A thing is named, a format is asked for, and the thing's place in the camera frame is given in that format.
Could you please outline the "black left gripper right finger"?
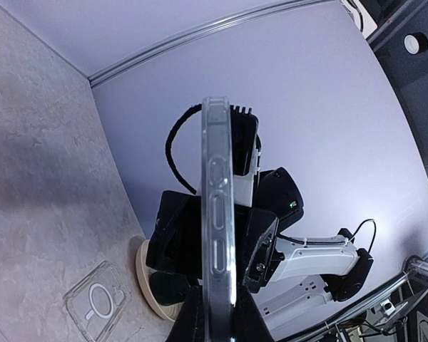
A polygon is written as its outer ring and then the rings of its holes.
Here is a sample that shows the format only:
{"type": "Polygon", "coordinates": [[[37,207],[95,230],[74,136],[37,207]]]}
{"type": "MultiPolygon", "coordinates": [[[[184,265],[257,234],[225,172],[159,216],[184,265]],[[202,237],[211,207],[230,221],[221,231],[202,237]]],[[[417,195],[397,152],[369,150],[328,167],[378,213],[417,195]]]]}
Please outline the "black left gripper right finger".
{"type": "Polygon", "coordinates": [[[238,342],[266,342],[273,338],[248,288],[237,286],[237,301],[233,311],[233,331],[238,342]]]}

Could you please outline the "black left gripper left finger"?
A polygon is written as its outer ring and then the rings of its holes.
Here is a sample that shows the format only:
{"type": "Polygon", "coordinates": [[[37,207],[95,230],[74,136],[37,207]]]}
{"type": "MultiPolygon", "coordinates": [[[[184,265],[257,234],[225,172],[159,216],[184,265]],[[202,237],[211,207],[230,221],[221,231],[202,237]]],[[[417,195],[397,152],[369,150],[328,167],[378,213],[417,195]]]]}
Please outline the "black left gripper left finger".
{"type": "Polygon", "coordinates": [[[173,324],[167,342],[202,342],[205,340],[203,288],[193,287],[173,324]]]}

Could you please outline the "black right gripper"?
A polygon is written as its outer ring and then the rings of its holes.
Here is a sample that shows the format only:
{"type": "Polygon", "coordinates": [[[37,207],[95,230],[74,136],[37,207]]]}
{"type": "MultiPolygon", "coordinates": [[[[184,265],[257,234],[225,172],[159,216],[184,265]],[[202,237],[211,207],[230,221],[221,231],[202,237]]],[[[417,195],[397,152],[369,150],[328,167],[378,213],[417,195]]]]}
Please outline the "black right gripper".
{"type": "MultiPolygon", "coordinates": [[[[201,199],[166,190],[160,199],[146,265],[156,271],[202,278],[201,199]]],[[[235,205],[237,282],[258,293],[282,261],[276,245],[277,216],[235,205]]]]}

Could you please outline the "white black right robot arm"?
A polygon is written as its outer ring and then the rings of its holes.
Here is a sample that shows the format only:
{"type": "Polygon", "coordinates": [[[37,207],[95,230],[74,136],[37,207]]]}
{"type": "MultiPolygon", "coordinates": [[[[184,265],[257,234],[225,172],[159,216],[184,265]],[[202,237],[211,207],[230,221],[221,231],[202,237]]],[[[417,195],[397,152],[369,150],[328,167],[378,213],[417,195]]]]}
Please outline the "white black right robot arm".
{"type": "MultiPolygon", "coordinates": [[[[283,234],[304,214],[302,195],[285,169],[235,176],[234,199],[238,280],[257,293],[270,282],[300,278],[298,285],[260,307],[270,330],[310,309],[346,301],[363,287],[373,258],[368,250],[355,247],[349,230],[330,238],[283,234]]],[[[166,190],[160,200],[147,265],[200,279],[200,197],[166,190]]]]}

